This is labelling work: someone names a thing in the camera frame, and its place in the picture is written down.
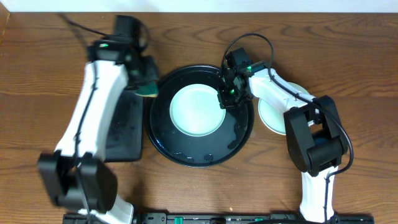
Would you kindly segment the green yellow sponge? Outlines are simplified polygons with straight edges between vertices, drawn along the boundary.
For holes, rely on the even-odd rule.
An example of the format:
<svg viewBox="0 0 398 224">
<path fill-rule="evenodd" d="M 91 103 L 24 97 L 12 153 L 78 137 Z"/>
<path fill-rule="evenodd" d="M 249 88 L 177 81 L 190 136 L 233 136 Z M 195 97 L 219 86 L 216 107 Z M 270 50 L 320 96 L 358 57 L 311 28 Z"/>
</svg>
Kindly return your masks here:
<svg viewBox="0 0 398 224">
<path fill-rule="evenodd" d="M 138 96 L 156 98 L 159 94 L 157 82 L 155 80 L 149 81 L 143 85 L 139 85 L 134 93 Z"/>
</svg>

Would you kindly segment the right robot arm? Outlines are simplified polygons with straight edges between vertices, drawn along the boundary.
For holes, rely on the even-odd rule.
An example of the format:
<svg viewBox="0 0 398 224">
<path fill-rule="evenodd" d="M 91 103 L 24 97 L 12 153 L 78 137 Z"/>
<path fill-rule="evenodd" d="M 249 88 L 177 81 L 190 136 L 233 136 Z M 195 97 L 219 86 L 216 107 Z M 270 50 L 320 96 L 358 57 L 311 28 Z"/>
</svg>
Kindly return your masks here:
<svg viewBox="0 0 398 224">
<path fill-rule="evenodd" d="M 281 114 L 289 156 L 302 173 L 301 216 L 310 222 L 330 222 L 334 216 L 330 184 L 348 151 L 334 101 L 298 90 L 270 64 L 254 63 L 243 48 L 224 53 L 220 76 L 221 108 L 238 107 L 256 97 Z"/>
</svg>

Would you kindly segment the light green plate top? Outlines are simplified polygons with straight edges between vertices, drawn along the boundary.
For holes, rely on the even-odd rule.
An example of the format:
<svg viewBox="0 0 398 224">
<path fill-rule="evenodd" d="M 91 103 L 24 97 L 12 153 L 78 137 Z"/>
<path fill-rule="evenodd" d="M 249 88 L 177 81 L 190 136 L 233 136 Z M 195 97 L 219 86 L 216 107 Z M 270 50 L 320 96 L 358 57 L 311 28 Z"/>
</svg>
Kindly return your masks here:
<svg viewBox="0 0 398 224">
<path fill-rule="evenodd" d="M 182 133 L 202 137 L 215 132 L 223 123 L 226 110 L 220 108 L 217 91 L 204 84 L 187 85 L 170 102 L 170 119 Z"/>
</svg>

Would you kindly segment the light green plate bottom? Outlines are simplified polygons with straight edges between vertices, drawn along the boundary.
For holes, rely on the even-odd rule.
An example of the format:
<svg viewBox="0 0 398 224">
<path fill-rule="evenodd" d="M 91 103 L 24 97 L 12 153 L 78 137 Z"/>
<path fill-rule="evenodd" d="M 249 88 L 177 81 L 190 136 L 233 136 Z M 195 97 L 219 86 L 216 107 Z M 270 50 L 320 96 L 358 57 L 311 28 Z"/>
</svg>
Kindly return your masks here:
<svg viewBox="0 0 398 224">
<path fill-rule="evenodd" d="M 286 135 L 284 113 L 307 105 L 305 101 L 296 99 L 296 94 L 307 101 L 314 99 L 304 88 L 291 82 L 282 81 L 282 86 L 290 90 L 292 95 L 269 79 L 252 78 L 250 86 L 254 96 L 259 98 L 258 111 L 262 122 L 271 131 L 281 135 Z"/>
</svg>

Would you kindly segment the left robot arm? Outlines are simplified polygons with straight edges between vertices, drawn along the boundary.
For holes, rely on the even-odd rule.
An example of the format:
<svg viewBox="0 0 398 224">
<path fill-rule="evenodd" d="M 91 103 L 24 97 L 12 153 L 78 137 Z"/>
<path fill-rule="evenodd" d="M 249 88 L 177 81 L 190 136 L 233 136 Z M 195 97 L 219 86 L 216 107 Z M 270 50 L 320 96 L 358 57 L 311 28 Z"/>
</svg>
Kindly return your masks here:
<svg viewBox="0 0 398 224">
<path fill-rule="evenodd" d="M 159 71 L 144 55 L 149 30 L 132 16 L 116 16 L 112 34 L 85 45 L 87 64 L 72 118 L 53 153 L 37 167 L 52 203 L 77 211 L 87 223 L 131 223 L 134 207 L 118 195 L 118 180 L 105 165 L 106 138 L 124 90 L 156 97 Z"/>
</svg>

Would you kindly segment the light green plate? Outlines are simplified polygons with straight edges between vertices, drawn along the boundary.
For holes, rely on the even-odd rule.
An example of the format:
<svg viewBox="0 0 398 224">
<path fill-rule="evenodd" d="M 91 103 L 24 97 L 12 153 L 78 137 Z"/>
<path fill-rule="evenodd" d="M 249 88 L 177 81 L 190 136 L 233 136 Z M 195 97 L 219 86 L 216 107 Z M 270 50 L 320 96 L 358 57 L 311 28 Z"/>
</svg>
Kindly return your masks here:
<svg viewBox="0 0 398 224">
<path fill-rule="evenodd" d="M 292 95 L 269 79 L 252 78 L 250 86 L 254 96 L 259 98 L 258 111 L 262 122 L 271 131 L 281 135 L 286 135 L 284 113 L 307 105 L 305 101 L 296 99 L 296 94 L 307 101 L 314 99 L 304 88 L 291 82 L 282 81 L 282 86 L 290 90 Z"/>
<path fill-rule="evenodd" d="M 217 91 L 204 84 L 187 85 L 170 102 L 170 119 L 182 133 L 202 137 L 215 132 L 223 123 L 226 110 L 220 108 Z"/>
</svg>

